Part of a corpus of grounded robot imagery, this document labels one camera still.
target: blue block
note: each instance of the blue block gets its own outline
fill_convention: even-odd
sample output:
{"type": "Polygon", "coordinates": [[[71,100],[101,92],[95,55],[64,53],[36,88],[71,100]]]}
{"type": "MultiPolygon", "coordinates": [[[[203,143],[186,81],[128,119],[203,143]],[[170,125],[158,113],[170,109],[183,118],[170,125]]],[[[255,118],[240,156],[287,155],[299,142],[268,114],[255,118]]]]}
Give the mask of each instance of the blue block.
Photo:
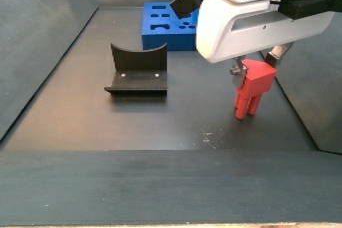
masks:
{"type": "Polygon", "coordinates": [[[142,37],[143,49],[160,47],[167,43],[168,51],[196,50],[198,10],[179,19],[170,2],[144,3],[142,37]]]}

